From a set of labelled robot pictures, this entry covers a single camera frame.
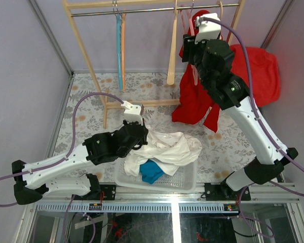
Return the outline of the pink wavy hanger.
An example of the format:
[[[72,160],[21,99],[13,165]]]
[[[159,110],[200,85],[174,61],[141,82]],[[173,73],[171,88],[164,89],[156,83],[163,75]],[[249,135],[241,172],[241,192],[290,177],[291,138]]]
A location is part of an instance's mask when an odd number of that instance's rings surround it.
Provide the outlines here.
[[[183,16],[183,13],[182,13],[183,10],[179,10],[184,34],[190,34],[192,36],[195,35],[195,28],[194,28],[194,24],[193,24],[193,20],[192,20],[193,6],[194,5],[191,6],[190,10],[188,10],[188,9],[185,10],[188,25],[186,25],[186,23],[185,23],[184,16]],[[189,82],[193,82],[194,86],[198,85],[197,69],[191,64],[187,65],[186,71],[181,78],[180,84],[185,84],[186,85]]]

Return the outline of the white t shirt blue print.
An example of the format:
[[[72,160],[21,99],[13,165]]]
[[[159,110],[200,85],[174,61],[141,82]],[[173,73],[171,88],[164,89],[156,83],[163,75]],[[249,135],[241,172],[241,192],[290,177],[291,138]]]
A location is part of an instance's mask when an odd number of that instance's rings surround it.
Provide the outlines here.
[[[151,159],[165,174],[173,176],[180,167],[196,161],[201,151],[200,140],[193,136],[182,132],[160,133],[148,127],[147,145],[130,151],[124,170],[128,176],[138,176],[140,165]]]

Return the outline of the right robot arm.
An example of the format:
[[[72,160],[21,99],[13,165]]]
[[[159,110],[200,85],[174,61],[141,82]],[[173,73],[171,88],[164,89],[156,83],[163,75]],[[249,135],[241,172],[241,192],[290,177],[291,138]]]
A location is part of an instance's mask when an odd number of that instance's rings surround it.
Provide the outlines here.
[[[211,192],[217,199],[234,200],[242,195],[243,187],[276,178],[298,151],[278,139],[250,97],[245,81],[232,73],[235,53],[229,45],[219,39],[195,39],[189,34],[183,36],[182,61],[196,67],[211,100],[236,122],[256,154],[248,165],[229,174]]]

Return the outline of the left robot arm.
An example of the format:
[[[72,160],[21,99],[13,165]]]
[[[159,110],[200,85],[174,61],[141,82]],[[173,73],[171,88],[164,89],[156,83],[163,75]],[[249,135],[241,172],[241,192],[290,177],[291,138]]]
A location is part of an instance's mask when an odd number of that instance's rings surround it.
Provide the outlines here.
[[[63,195],[76,200],[98,199],[101,188],[96,175],[86,173],[79,179],[63,179],[62,175],[125,158],[131,150],[139,150],[147,144],[147,135],[148,129],[143,121],[124,120],[119,130],[95,134],[71,153],[29,164],[14,161],[12,173],[17,204],[28,205],[47,196]]]

